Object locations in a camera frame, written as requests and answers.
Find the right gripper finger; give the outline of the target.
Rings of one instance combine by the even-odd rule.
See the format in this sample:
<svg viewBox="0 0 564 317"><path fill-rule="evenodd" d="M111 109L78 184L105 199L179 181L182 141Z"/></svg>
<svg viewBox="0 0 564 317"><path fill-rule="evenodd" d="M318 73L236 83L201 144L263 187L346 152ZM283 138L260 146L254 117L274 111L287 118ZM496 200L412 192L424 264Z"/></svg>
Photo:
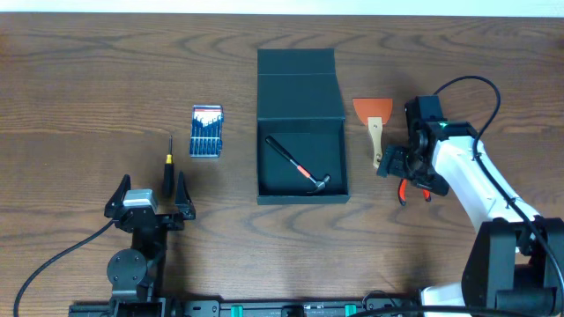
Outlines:
<svg viewBox="0 0 564 317"><path fill-rule="evenodd" d="M449 192L449 184L439 174L417 177L416 186L440 196L445 196Z"/></svg>
<svg viewBox="0 0 564 317"><path fill-rule="evenodd" d="M386 147L382 155L380 165L376 174L380 177L386 178L389 175L395 175L397 170L397 151L398 146L389 145Z"/></svg>

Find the red handled pliers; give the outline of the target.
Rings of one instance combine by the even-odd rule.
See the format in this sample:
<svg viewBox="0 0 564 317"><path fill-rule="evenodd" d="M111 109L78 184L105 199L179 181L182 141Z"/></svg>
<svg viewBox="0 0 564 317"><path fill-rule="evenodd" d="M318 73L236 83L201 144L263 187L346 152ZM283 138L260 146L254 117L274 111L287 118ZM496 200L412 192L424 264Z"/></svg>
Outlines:
<svg viewBox="0 0 564 317"><path fill-rule="evenodd" d="M407 180L401 179L398 185L397 198L402 206L406 205L406 196L405 196L406 186L407 186ZM430 203L432 201L431 193L426 189L423 189L422 193L425 198L425 201Z"/></svg>

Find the small claw hammer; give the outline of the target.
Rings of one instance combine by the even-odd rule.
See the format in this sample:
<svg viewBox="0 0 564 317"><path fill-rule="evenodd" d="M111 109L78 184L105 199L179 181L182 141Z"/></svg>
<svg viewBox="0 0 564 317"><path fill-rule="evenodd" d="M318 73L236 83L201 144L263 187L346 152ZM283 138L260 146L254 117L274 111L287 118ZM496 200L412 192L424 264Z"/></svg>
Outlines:
<svg viewBox="0 0 564 317"><path fill-rule="evenodd" d="M293 155L284 147L282 146L274 137L267 136L265 138L265 142L280 156L282 156L286 161L291 163L296 170L311 181L315 188L312 191L308 192L308 195L316 195L322 191L324 191L327 187L327 184L330 182L331 177L329 174L325 174L322 179L315 178L303 165L301 165Z"/></svg>

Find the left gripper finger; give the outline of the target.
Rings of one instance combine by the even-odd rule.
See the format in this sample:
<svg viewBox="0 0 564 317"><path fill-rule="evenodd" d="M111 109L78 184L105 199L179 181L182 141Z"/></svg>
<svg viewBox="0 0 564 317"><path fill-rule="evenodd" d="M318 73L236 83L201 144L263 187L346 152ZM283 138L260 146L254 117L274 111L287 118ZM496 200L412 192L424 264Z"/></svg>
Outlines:
<svg viewBox="0 0 564 317"><path fill-rule="evenodd" d="M189 196L183 171L178 174L174 205L178 212L182 214L184 220L196 219L196 209Z"/></svg>
<svg viewBox="0 0 564 317"><path fill-rule="evenodd" d="M131 188L130 176L125 174L117 190L110 197L105 205L104 216L107 218L115 218L115 215L122 209L123 201L127 192Z"/></svg>

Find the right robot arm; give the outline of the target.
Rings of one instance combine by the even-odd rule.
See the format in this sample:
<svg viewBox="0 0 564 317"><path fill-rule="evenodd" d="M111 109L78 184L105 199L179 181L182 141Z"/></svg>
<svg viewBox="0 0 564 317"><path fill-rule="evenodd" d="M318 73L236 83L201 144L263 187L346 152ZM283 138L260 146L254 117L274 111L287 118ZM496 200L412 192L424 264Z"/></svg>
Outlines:
<svg viewBox="0 0 564 317"><path fill-rule="evenodd" d="M563 221L542 217L509 186L468 122L449 122L435 95L404 106L408 146L388 146L378 175L435 195L453 192L477 237L457 283L420 293L424 306L488 308L530 316L563 311Z"/></svg>

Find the blue precision screwdriver set case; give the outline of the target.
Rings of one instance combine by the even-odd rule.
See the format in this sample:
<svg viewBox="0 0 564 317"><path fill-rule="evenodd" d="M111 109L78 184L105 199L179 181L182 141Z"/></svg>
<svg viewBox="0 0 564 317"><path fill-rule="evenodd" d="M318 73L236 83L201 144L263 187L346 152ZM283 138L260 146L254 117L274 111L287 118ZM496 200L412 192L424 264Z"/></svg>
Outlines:
<svg viewBox="0 0 564 317"><path fill-rule="evenodd" d="M220 156L223 123L221 105L193 106L189 145L192 158L215 159Z"/></svg>

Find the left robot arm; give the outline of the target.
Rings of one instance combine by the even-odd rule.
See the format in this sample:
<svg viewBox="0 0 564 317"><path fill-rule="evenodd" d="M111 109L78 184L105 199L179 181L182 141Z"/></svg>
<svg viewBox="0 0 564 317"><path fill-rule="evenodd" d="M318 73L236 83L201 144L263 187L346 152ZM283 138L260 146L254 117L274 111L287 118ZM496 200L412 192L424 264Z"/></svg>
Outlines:
<svg viewBox="0 0 564 317"><path fill-rule="evenodd" d="M178 211L159 214L153 191L133 189L128 174L106 204L104 216L132 235L131 246L108 262L107 276L112 284L108 316L184 315L179 300L162 294L167 235L183 230L186 220L196 218L183 173L178 174L174 204Z"/></svg>

